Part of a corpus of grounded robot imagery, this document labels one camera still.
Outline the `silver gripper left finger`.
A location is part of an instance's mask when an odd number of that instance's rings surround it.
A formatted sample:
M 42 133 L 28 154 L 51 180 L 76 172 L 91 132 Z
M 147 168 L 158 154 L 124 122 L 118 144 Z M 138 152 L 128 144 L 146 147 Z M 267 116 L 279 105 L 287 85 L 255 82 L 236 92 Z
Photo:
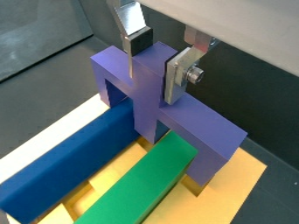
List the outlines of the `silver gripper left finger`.
M 134 77 L 132 58 L 154 44 L 154 30 L 146 25 L 140 3 L 135 0 L 107 0 L 128 57 L 130 77 Z

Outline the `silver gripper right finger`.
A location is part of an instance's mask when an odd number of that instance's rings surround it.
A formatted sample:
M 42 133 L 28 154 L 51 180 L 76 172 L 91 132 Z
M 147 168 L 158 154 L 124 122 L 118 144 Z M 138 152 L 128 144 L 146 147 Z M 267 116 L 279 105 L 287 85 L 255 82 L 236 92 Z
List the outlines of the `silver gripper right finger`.
M 204 32 L 186 26 L 184 41 L 191 45 L 167 62 L 164 101 L 172 105 L 183 96 L 187 84 L 196 85 L 204 71 L 199 68 L 199 61 L 219 41 Z

